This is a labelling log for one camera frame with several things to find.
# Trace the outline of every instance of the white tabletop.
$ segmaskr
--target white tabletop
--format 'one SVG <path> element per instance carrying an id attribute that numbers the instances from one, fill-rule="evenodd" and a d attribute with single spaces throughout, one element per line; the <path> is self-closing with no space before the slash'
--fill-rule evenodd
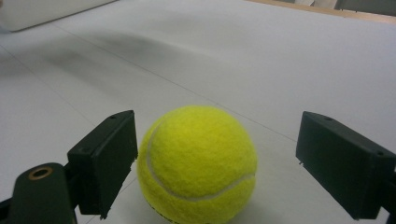
<path id="1" fill-rule="evenodd" d="M 25 170 L 66 164 L 112 114 L 134 110 L 140 142 L 171 109 L 216 105 L 247 127 L 259 155 L 254 195 L 231 223 L 355 223 L 298 164 L 301 115 L 327 115 L 395 152 L 395 37 L 395 24 L 241 0 L 121 0 L 0 31 L 0 200 Z M 78 221 L 167 223 L 134 166 L 107 220 Z"/>

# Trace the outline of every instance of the tennis ball seam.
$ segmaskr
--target tennis ball seam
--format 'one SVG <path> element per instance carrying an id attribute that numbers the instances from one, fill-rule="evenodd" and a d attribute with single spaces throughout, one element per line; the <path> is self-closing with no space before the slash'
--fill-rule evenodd
<path id="1" fill-rule="evenodd" d="M 245 180 L 248 180 L 250 178 L 254 178 L 255 174 L 245 174 L 242 175 L 241 177 L 239 177 L 238 179 L 236 179 L 235 181 L 233 181 L 230 185 L 226 186 L 225 188 L 219 190 L 218 192 L 214 193 L 214 194 L 208 194 L 205 196 L 201 196 L 201 197 L 186 197 L 183 195 L 179 195 L 175 192 L 173 192 L 172 190 L 168 189 L 163 182 L 160 180 L 160 178 L 155 174 L 155 172 L 153 171 L 153 168 L 151 166 L 151 158 L 150 158 L 150 150 L 151 150 L 151 144 L 152 144 L 152 139 L 153 136 L 156 134 L 156 132 L 158 131 L 159 127 L 161 126 L 162 122 L 158 124 L 158 126 L 153 130 L 153 132 L 151 133 L 151 137 L 148 140 L 148 147 L 147 147 L 147 155 L 146 155 L 146 165 L 148 167 L 148 171 L 150 172 L 151 176 L 153 177 L 153 179 L 155 180 L 155 182 L 162 188 L 164 189 L 167 193 L 169 193 L 170 195 L 185 200 L 185 201 L 189 201 L 189 202 L 200 202 L 203 200 L 212 200 L 214 198 L 219 197 L 222 193 L 226 192 L 227 190 L 230 190 L 232 188 L 234 188 L 235 186 L 237 186 L 238 184 L 242 183 Z"/>

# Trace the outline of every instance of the tennis ball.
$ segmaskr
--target tennis ball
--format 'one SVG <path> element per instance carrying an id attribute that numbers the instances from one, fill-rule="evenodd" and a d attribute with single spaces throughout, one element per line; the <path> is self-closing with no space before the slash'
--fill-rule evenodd
<path id="1" fill-rule="evenodd" d="M 231 115 L 190 105 L 158 119 L 143 138 L 137 176 L 148 203 L 179 224 L 232 219 L 254 189 L 257 157 Z"/>

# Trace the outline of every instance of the white table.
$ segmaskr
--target white table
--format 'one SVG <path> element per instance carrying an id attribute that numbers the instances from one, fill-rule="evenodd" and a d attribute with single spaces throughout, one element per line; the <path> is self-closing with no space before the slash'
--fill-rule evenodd
<path id="1" fill-rule="evenodd" d="M 240 0 L 122 0 L 18 33 L 0 31 L 0 200 L 111 114 L 137 138 L 161 114 L 216 105 L 251 134 L 257 187 L 231 223 L 355 223 L 295 158 L 302 112 L 396 149 L 396 25 Z M 107 220 L 166 223 L 135 169 Z M 378 220 L 385 223 L 381 210 Z"/>

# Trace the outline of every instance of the wooden edge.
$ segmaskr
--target wooden edge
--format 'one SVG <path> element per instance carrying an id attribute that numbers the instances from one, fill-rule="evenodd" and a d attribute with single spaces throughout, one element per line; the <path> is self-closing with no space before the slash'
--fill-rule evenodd
<path id="1" fill-rule="evenodd" d="M 310 7 L 310 6 L 306 6 L 306 5 L 298 5 L 298 4 L 280 2 L 280 1 L 275 1 L 275 0 L 247 0 L 247 1 L 255 2 L 255 3 L 263 3 L 263 4 L 271 5 L 271 6 L 294 8 L 294 9 L 299 9 L 299 10 L 303 10 L 303 11 L 322 13 L 322 14 L 339 16 L 339 17 L 344 17 L 344 18 L 353 18 L 353 19 L 360 19 L 360 20 L 366 20 L 366 21 L 380 21 L 380 22 L 385 22 L 385 23 L 396 24 L 396 17 L 385 16 L 385 15 L 378 15 L 378 14 L 365 13 L 365 12 L 347 11 L 347 10 L 335 10 L 335 9 L 325 8 L 325 7 Z"/>

